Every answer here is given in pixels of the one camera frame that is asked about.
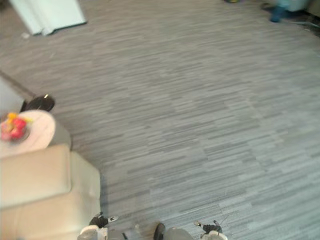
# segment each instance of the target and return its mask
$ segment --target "white cabinet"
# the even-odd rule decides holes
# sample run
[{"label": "white cabinet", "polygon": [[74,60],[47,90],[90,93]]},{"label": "white cabinet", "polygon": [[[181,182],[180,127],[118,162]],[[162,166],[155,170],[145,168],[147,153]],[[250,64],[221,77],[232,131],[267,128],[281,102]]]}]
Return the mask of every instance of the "white cabinet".
[{"label": "white cabinet", "polygon": [[31,34],[51,34],[55,29],[84,24],[77,0],[10,0]]}]

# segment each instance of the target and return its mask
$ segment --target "yellow fruit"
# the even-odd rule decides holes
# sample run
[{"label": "yellow fruit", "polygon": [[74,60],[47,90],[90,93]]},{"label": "yellow fruit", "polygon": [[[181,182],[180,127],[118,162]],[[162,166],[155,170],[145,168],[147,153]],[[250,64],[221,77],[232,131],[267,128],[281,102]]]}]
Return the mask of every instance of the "yellow fruit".
[{"label": "yellow fruit", "polygon": [[18,114],[14,113],[14,112],[10,112],[7,115],[8,119],[15,119],[16,117],[18,117]]}]

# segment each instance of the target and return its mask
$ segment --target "black shoe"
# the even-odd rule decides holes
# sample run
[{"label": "black shoe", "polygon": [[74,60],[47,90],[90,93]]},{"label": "black shoe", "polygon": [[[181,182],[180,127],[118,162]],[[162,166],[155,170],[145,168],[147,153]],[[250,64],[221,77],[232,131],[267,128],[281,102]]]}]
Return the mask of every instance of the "black shoe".
[{"label": "black shoe", "polygon": [[154,231],[153,240],[163,240],[166,227],[163,223],[159,223]]}]

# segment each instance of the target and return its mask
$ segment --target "red fruit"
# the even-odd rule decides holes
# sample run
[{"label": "red fruit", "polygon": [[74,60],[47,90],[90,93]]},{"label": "red fruit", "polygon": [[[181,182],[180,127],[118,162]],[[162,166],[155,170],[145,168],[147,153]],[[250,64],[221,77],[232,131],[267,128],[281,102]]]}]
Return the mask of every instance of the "red fruit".
[{"label": "red fruit", "polygon": [[13,123],[14,127],[17,129],[23,129],[27,125],[27,122],[19,117],[13,119],[12,123]]},{"label": "red fruit", "polygon": [[15,127],[11,132],[10,132],[10,135],[11,135],[11,138],[13,139],[20,139],[24,136],[25,134],[25,130],[22,128],[22,129],[19,129],[17,127]]}]

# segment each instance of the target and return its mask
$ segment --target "sofa cushion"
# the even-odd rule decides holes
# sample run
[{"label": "sofa cushion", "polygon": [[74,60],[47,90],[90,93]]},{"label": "sofa cushion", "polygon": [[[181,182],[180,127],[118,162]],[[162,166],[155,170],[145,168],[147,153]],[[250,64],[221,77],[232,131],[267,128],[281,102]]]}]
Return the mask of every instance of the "sofa cushion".
[{"label": "sofa cushion", "polygon": [[1,210],[3,240],[47,240],[78,233],[100,212],[98,198],[72,190],[42,201]]},{"label": "sofa cushion", "polygon": [[3,158],[0,168],[1,209],[71,190],[70,150],[66,145]]}]

